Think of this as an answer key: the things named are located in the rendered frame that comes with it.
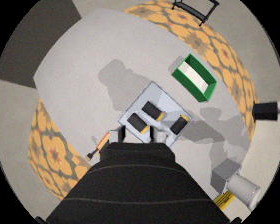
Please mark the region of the wooden battery holder board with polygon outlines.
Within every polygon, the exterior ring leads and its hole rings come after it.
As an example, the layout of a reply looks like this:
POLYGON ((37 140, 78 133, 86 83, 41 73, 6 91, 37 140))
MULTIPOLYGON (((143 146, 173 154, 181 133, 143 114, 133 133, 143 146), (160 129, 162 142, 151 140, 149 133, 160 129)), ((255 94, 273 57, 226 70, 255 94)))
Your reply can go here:
POLYGON ((96 150, 94 150, 91 154, 89 153, 88 155, 86 155, 86 157, 84 158, 86 161, 90 161, 91 158, 93 157, 93 155, 96 152, 99 152, 100 149, 102 148, 102 146, 107 142, 107 140, 109 139, 109 131, 106 133, 106 135, 103 137, 103 139, 100 141, 100 143, 97 145, 97 147, 95 148, 96 150))

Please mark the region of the green open-top box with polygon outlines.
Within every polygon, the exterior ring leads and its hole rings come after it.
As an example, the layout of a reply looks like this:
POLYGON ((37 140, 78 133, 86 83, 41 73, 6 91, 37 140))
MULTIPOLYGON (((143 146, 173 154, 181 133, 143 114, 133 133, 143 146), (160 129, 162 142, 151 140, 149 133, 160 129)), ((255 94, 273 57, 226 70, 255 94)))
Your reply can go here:
POLYGON ((198 102, 209 101, 217 84, 215 78, 191 53, 182 63, 171 76, 186 88, 198 102))

